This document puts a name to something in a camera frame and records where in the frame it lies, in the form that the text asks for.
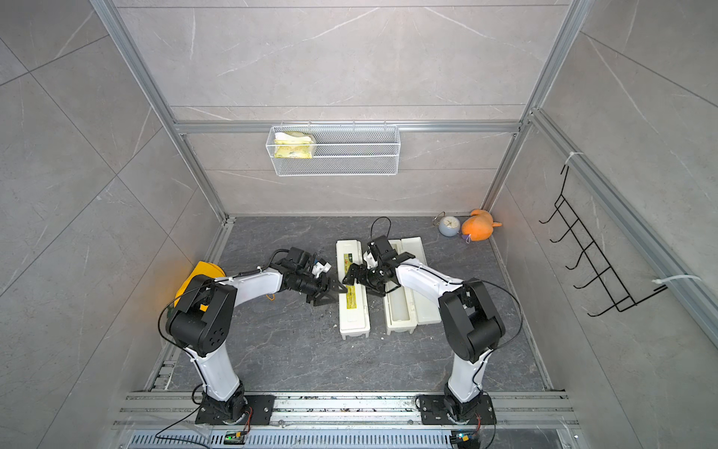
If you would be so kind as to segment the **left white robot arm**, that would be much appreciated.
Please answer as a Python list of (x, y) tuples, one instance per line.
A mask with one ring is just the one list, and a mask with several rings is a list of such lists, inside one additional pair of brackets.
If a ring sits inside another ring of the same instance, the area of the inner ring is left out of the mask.
[(225, 344), (235, 308), (287, 290), (305, 295), (313, 306), (331, 303), (348, 287), (330, 271), (328, 262), (295, 247), (279, 249), (267, 264), (232, 276), (216, 264), (196, 264), (168, 305), (165, 329), (200, 375), (198, 424), (236, 424), (250, 416)]

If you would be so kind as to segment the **cream wrap dispenser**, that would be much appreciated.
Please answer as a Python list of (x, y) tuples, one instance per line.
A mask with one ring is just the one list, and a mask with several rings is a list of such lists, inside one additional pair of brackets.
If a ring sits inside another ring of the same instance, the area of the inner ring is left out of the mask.
[[(402, 254), (409, 252), (421, 263), (426, 263), (423, 241), (420, 237), (390, 239), (393, 249)], [(418, 326), (441, 323), (439, 308), (430, 299), (414, 290), (400, 287), (389, 282), (387, 295), (383, 298), (387, 334), (409, 332), (412, 334)]]
[[(351, 264), (362, 265), (361, 244), (359, 241), (337, 241), (338, 278), (346, 277)], [(348, 337), (368, 337), (370, 319), (366, 288), (362, 284), (346, 285), (347, 293), (340, 294), (340, 335), (343, 340)]]

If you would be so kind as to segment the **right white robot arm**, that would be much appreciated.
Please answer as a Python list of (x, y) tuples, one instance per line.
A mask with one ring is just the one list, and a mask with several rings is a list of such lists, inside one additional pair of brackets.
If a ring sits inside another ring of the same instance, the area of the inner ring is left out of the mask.
[(444, 406), (452, 421), (469, 421), (484, 396), (482, 380), (488, 361), (506, 333), (484, 282), (462, 281), (431, 269), (409, 252), (398, 253), (385, 236), (368, 243), (363, 260), (344, 269), (342, 282), (361, 284), (369, 294), (379, 297), (388, 293), (388, 284), (393, 284), (432, 301), (454, 352)]

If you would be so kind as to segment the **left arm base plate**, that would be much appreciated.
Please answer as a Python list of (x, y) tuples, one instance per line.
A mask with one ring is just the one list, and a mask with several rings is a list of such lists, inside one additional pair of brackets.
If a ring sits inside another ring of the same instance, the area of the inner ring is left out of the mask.
[(267, 426), (270, 423), (276, 397), (274, 395), (245, 395), (239, 393), (228, 401), (218, 401), (204, 394), (196, 415), (198, 425)]

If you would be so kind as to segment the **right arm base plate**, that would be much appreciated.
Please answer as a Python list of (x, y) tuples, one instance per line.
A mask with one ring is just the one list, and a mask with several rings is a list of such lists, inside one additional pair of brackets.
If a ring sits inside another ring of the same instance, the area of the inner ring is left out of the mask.
[(415, 397), (415, 405), (424, 425), (497, 424), (492, 399), (485, 393), (469, 402), (460, 402), (450, 393), (422, 394)]

